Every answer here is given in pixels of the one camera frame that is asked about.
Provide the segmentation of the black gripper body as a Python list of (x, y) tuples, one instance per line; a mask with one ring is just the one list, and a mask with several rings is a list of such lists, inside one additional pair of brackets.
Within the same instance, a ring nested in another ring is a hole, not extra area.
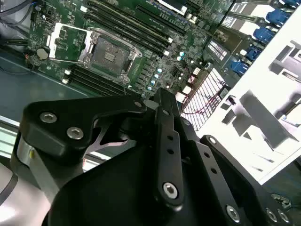
[(184, 203), (173, 212), (155, 199), (153, 154), (145, 147), (126, 151), (69, 181), (56, 195), (50, 226), (223, 226), (226, 217), (209, 189), (199, 160), (200, 144), (182, 148)]

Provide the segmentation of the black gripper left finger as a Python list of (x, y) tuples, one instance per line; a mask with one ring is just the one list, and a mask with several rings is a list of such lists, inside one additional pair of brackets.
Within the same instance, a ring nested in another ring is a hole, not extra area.
[(21, 137), (50, 159), (56, 173), (70, 170), (68, 182), (84, 174), (78, 173), (77, 165), (88, 152), (135, 141), (126, 151), (145, 147), (153, 154), (155, 199), (166, 208), (180, 209), (175, 186), (178, 105), (175, 96), (162, 88), (151, 100), (156, 108), (136, 95), (31, 103), (24, 109)]

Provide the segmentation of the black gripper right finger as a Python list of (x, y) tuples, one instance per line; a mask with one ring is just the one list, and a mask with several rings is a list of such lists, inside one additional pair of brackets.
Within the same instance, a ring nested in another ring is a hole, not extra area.
[(289, 226), (281, 205), (211, 135), (175, 110), (177, 226)]

